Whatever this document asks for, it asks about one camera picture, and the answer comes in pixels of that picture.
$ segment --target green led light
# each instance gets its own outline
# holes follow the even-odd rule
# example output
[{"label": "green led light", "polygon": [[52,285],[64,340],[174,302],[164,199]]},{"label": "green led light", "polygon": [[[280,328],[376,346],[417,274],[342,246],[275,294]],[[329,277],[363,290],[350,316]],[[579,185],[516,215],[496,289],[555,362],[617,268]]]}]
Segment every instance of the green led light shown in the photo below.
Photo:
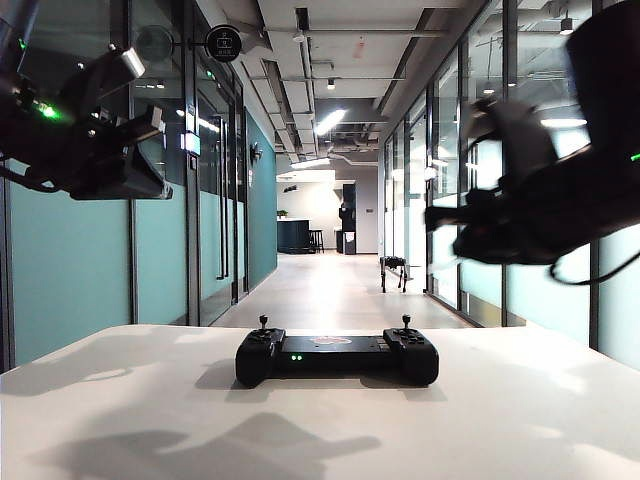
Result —
[{"label": "green led light", "polygon": [[58,112],[51,105],[47,105],[46,103],[41,103],[38,105],[38,110],[42,113],[42,116],[48,118],[50,120],[57,120],[60,118],[60,112]]}]

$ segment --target glass door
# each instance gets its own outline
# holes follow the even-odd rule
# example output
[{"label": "glass door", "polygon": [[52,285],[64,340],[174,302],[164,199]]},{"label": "glass door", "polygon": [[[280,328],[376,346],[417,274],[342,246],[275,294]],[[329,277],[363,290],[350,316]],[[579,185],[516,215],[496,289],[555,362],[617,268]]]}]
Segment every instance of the glass door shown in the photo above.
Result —
[{"label": "glass door", "polygon": [[211,325],[235,301],[235,155],[230,105],[222,92],[199,90],[201,155],[200,302],[201,325]]}]

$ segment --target dark counter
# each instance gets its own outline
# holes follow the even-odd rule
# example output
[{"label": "dark counter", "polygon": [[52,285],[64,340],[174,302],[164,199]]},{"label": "dark counter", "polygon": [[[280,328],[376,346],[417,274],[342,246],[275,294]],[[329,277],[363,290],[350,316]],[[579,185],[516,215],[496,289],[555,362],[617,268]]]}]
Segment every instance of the dark counter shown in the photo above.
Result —
[{"label": "dark counter", "polygon": [[278,220],[278,252],[309,253],[309,220]]}]

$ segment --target wall-mounted sign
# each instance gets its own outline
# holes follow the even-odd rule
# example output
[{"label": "wall-mounted sign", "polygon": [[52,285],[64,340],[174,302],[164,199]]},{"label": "wall-mounted sign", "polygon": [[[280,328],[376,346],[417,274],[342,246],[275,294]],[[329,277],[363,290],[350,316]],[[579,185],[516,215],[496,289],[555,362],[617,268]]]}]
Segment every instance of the wall-mounted sign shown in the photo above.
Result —
[{"label": "wall-mounted sign", "polygon": [[231,25],[218,25],[207,33],[204,41],[207,53],[219,62],[232,62],[242,51],[238,29]]}]

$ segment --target hallway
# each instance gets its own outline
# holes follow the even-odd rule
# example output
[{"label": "hallway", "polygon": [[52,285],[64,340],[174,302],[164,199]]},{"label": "hallway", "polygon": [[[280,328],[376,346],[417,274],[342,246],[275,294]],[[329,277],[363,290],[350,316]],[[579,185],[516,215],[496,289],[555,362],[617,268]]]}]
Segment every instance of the hallway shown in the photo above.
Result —
[{"label": "hallway", "polygon": [[285,329],[382,330],[401,326],[403,313],[414,328],[470,326],[413,285],[403,294],[387,275],[383,294],[375,255],[278,255],[277,270],[213,326],[257,327],[266,314],[269,326]]}]

